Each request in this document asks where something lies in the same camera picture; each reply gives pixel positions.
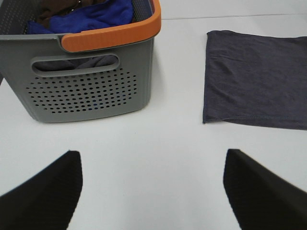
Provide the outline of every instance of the orange rim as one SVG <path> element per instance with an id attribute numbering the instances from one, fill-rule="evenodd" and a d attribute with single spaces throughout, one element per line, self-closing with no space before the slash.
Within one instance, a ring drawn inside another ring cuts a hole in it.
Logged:
<path id="1" fill-rule="evenodd" d="M 161 7 L 159 0 L 151 0 L 153 15 L 141 22 L 104 29 L 87 30 L 66 34 L 62 46 L 69 52 L 103 49 L 149 39 L 161 30 Z"/>

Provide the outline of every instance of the tabletop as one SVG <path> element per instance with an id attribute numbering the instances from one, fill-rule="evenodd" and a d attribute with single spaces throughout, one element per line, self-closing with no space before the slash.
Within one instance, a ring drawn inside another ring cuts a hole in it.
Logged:
<path id="1" fill-rule="evenodd" d="M 230 148 L 241 149 L 307 191 L 306 131 L 202 124 L 206 33 L 227 29 L 304 36 L 306 3 L 195 0 L 189 10 L 173 4 L 173 0 L 161 1 L 163 21 L 153 51 L 152 96 L 142 110 L 43 124 L 27 114 L 3 80 L 0 194 L 67 150 L 78 150 L 83 190 L 69 230 L 239 230 L 223 188 Z"/>

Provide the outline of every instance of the gray plastic basket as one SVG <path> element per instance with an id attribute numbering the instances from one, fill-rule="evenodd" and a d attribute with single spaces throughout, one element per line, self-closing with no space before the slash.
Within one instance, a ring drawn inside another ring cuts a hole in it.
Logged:
<path id="1" fill-rule="evenodd" d="M 96 119 L 139 110 L 151 91 L 154 38 L 71 53 L 61 46 L 63 34 L 27 35 L 26 23 L 38 15 L 39 0 L 4 0 L 0 7 L 0 75 L 32 118 L 41 122 Z M 134 17 L 152 15 L 148 0 L 133 0 Z M 113 65 L 42 72 L 37 61 L 114 55 Z"/>

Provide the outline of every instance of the blue cloth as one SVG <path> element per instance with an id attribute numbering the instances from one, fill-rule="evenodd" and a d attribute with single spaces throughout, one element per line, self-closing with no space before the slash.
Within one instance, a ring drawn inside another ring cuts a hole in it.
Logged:
<path id="1" fill-rule="evenodd" d="M 85 30 L 107 28 L 129 24 L 133 17 L 131 0 L 107 0 L 82 7 L 65 16 L 50 18 L 49 28 L 35 22 L 28 22 L 29 35 L 79 33 Z"/>

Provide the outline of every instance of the dark gray fabric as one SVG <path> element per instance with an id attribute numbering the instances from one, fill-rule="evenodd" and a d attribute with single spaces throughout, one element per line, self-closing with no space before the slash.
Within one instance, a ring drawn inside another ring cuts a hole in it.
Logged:
<path id="1" fill-rule="evenodd" d="M 34 64 L 40 71 L 61 71 L 72 69 L 87 69 L 93 67 L 108 66 L 116 63 L 117 57 L 114 55 L 106 55 L 91 58 L 81 58 L 61 61 L 41 61 Z"/>
<path id="2" fill-rule="evenodd" d="M 307 129 L 307 37 L 208 33 L 203 122 Z"/>

